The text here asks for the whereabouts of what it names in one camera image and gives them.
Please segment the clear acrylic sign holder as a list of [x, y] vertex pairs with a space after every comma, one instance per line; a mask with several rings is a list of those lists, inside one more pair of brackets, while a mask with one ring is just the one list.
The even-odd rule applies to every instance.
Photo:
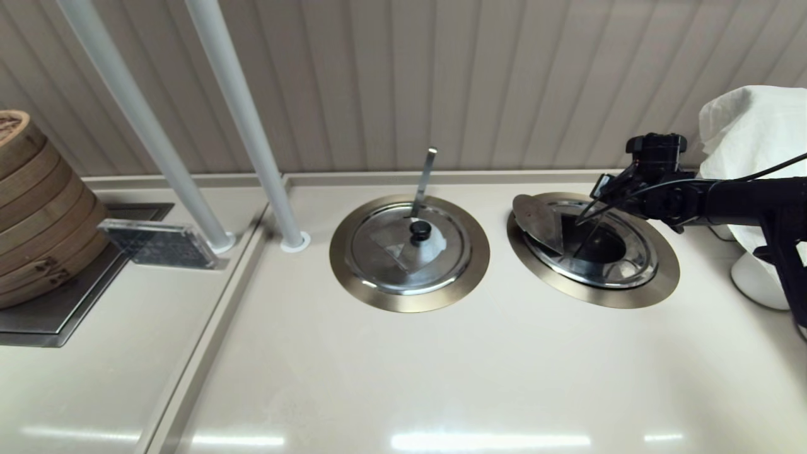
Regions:
[[219, 267], [210, 244], [189, 224], [107, 218], [97, 229], [138, 265], [207, 271]]

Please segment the white metal pole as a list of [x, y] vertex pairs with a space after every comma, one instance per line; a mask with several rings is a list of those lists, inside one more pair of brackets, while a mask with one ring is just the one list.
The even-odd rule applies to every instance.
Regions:
[[250, 92], [233, 39], [218, 0], [185, 0], [219, 89], [244, 143], [256, 176], [270, 201], [286, 253], [299, 253], [311, 236], [295, 219], [286, 185]]
[[57, 0], [57, 3], [124, 117], [179, 201], [199, 225], [214, 253], [221, 255], [233, 248], [236, 236], [222, 227], [194, 183], [92, 0]]

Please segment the sunken steel pot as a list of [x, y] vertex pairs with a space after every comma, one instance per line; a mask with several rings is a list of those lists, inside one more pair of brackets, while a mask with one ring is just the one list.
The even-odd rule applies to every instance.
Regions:
[[561, 217], [565, 257], [609, 264], [625, 256], [627, 247], [616, 230], [597, 221], [577, 224], [576, 220], [573, 215]]

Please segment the bamboo steamer stack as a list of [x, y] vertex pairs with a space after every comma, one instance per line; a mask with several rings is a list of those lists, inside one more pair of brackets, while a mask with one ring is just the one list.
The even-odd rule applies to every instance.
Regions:
[[65, 285], [108, 240], [109, 212], [24, 111], [0, 111], [0, 310]]

